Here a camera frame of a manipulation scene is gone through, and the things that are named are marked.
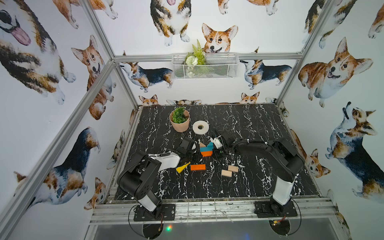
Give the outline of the blue rectangular block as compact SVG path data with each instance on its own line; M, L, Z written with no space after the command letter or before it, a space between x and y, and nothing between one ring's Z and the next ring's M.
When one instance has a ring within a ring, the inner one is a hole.
M207 146L207 147L203 147L203 148L200 148L200 152L212 152L213 151L213 147L212 146Z

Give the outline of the orange rectangular block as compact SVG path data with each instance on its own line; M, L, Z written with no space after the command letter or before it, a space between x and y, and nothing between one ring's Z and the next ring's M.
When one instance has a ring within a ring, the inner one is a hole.
M206 170L206 165L201 164L201 165L191 165L191 171L205 171Z
M203 157L211 157L213 154L213 151L206 151L206 152L201 152L201 155Z

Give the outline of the yellow rectangular block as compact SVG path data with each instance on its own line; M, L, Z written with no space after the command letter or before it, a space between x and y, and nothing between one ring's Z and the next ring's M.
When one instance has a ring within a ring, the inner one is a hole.
M176 168L176 171L179 173L179 174L181 174L188 166L190 165L190 162L189 163L187 163L187 164L184 164L183 166L181 166L181 167L178 167L178 168Z

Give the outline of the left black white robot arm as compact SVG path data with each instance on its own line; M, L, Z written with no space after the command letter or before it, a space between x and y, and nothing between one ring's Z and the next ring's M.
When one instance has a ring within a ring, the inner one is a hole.
M162 201L152 191L158 173L175 169L183 156L195 153L200 148L197 141L185 137L175 151L160 154L148 154L138 151L130 158L120 173L117 183L119 188L130 194L147 212L159 215Z

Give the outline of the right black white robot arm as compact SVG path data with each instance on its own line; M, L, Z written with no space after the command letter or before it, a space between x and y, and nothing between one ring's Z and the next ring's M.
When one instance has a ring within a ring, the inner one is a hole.
M305 165L305 160L287 139L263 141L256 139L234 139L227 133L213 130L214 140L222 145L226 155L261 154L270 160L270 166L277 176L276 185L268 201L255 202L254 213L259 218L298 216L292 200L295 180Z

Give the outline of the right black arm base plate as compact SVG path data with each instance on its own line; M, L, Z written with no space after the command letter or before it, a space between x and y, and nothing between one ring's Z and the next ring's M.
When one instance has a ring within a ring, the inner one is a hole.
M280 205L275 201L256 201L254 202L254 213L258 218L283 218L297 217L298 212L293 201L288 201L286 205Z

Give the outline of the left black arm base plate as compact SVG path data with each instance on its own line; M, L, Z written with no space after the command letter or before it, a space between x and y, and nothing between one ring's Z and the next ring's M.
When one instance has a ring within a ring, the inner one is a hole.
M173 221L175 219L176 205L162 204L157 206L154 211L149 211L143 206L137 207L135 210L135 222L151 222L151 221Z

